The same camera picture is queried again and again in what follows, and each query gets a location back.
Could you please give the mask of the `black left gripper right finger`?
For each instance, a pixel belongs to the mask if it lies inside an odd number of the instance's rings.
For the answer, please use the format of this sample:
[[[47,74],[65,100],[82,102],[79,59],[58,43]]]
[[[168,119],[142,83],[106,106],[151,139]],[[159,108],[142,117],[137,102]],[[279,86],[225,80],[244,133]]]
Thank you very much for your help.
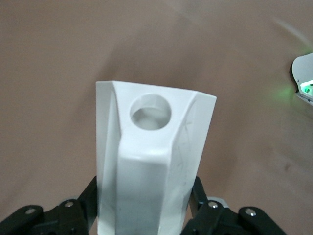
[[[284,235],[285,232],[260,208],[242,207],[233,212],[220,198],[208,198],[195,178],[189,206],[192,219],[183,235]]]

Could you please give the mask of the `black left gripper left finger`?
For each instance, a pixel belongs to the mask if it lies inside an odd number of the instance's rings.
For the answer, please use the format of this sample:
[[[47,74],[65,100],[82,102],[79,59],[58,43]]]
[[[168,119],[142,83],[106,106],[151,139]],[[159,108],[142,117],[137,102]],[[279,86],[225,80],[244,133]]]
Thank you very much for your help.
[[[49,211],[39,205],[19,208],[0,223],[2,235],[88,235],[98,215],[97,178],[77,199]]]

